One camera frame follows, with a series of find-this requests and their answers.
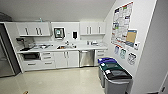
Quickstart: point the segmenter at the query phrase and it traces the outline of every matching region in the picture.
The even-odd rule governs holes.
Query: recycling bin
[[[132,76],[126,70],[106,70],[105,94],[125,94]]]
[[[113,70],[122,70],[123,68],[118,63],[102,63],[99,66],[99,72],[100,72],[100,82],[102,88],[105,87],[105,78],[104,78],[104,71],[107,69],[113,69]]]
[[[101,68],[100,68],[100,64],[102,63],[117,63],[117,61],[113,58],[100,58],[98,59],[98,63],[99,63],[99,70],[98,70],[98,75],[99,75],[99,79],[101,79]]]

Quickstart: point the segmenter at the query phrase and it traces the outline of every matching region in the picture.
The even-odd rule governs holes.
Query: sink
[[[57,49],[73,49],[73,48],[76,48],[76,46],[66,45],[66,46],[58,46],[58,47],[57,47]]]

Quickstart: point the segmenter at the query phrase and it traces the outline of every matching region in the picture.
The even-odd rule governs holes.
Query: floor
[[[104,94],[97,67],[32,71],[0,78],[0,94]]]

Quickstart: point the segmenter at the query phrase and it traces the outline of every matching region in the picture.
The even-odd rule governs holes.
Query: stainless steel dishwasher
[[[94,50],[79,51],[80,67],[94,66]]]

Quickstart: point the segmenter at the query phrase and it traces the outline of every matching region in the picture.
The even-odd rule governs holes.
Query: microwave
[[[39,52],[23,53],[24,60],[40,60]]]

